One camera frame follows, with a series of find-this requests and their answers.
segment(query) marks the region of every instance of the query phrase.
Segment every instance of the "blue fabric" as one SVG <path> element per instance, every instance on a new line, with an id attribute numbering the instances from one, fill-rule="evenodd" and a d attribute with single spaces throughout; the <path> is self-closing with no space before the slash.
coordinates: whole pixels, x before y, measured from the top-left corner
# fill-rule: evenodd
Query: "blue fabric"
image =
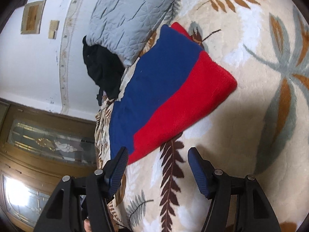
<path id="1" fill-rule="evenodd" d="M 134 151 L 134 134 L 182 86 L 201 51 L 184 35 L 167 25 L 161 27 L 155 46 L 136 64 L 123 98 L 114 103 L 109 126 L 111 158 L 122 146 L 129 154 Z"/>

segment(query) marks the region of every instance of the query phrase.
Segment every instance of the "floral blanket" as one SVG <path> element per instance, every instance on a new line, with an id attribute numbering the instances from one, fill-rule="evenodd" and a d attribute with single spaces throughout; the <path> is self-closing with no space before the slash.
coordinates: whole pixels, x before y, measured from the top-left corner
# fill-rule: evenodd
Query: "floral blanket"
<path id="1" fill-rule="evenodd" d="M 307 23 L 291 0 L 175 0 L 163 23 L 174 21 L 236 78 L 238 88 L 210 115 L 127 167 L 109 204 L 114 218 L 132 231 L 201 231 L 210 202 L 188 164 L 195 146 L 231 176 L 256 175 L 282 231 L 295 232 L 309 212 Z M 134 69 L 126 70 L 120 98 Z M 112 109 L 106 99 L 97 115 L 100 167 L 109 159 Z"/>

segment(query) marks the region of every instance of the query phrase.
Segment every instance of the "gray quilted fabric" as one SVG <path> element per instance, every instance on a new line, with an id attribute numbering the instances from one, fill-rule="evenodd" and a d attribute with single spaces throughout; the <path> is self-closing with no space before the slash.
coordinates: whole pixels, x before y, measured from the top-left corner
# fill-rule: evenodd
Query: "gray quilted fabric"
<path id="1" fill-rule="evenodd" d="M 98 0 L 86 42 L 100 44 L 132 65 L 174 0 Z"/>

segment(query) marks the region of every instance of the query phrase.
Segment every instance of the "silver screw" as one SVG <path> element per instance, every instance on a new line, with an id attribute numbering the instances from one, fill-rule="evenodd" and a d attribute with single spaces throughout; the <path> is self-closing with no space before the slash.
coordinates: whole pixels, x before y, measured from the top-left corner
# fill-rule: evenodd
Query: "silver screw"
<path id="1" fill-rule="evenodd" d="M 65 175 L 65 176 L 62 177 L 62 181 L 66 182 L 66 181 L 68 181 L 70 178 L 71 178 L 70 176 Z"/>
<path id="2" fill-rule="evenodd" d="M 214 173 L 215 173 L 216 175 L 222 175 L 222 174 L 223 174 L 223 171 L 222 171 L 221 169 L 216 169 L 216 170 L 214 171 Z"/>
<path id="3" fill-rule="evenodd" d="M 95 175 L 100 175 L 100 174 L 103 174 L 103 170 L 102 169 L 97 169 L 95 171 Z"/>
<path id="4" fill-rule="evenodd" d="M 248 178 L 248 180 L 250 180 L 250 181 L 254 181 L 254 180 L 255 180 L 255 177 L 254 177 L 252 174 L 248 174 L 248 175 L 247 175 L 247 178 Z"/>

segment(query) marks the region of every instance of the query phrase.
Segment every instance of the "white wall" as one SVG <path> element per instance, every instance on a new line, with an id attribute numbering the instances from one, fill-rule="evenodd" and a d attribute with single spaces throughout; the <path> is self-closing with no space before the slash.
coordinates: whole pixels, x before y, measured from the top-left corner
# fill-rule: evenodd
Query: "white wall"
<path id="1" fill-rule="evenodd" d="M 69 63 L 68 115 L 94 120 L 99 110 L 98 87 L 87 74 L 82 60 L 82 36 L 97 0 L 84 0 L 87 7 L 79 14 L 75 28 L 77 45 L 72 45 L 74 63 Z M 71 0 L 46 0 L 40 34 L 21 35 L 24 8 L 14 11 L 0 35 L 0 98 L 26 106 L 60 113 L 59 57 L 65 17 Z M 59 20 L 56 39 L 48 39 L 50 20 Z"/>

